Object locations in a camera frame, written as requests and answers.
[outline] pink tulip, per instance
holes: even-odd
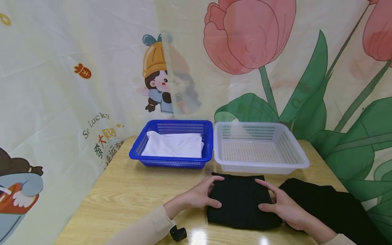
[[[379,0],[365,26],[363,48],[375,60],[392,60],[391,10],[392,0]]]
[[[225,72],[245,74],[274,61],[289,39],[296,0],[219,0],[205,16],[204,47]]]

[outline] white cloth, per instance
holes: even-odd
[[[204,143],[200,134],[158,134],[149,131],[147,137],[142,156],[201,158]]]

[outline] black object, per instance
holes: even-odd
[[[182,241],[187,238],[187,230],[185,230],[185,228],[177,230],[177,226],[175,225],[170,229],[170,235],[174,241]]]
[[[207,207],[208,222],[248,230],[267,230],[282,224],[276,214],[258,208],[260,203],[272,203],[267,188],[254,181],[264,180],[264,176],[243,177],[214,172],[212,175],[222,176],[225,180],[214,182],[210,198],[220,201],[222,207]]]
[[[338,192],[332,186],[318,186],[294,178],[286,180],[279,188],[308,213],[355,244],[389,245],[361,202],[351,193]]]

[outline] white plastic basket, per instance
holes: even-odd
[[[309,167],[305,152],[281,123],[216,123],[214,158],[226,172],[290,174]]]

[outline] fabric backdrop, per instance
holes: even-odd
[[[284,123],[392,242],[391,11],[391,0],[0,0],[0,245],[52,244],[151,119]]]

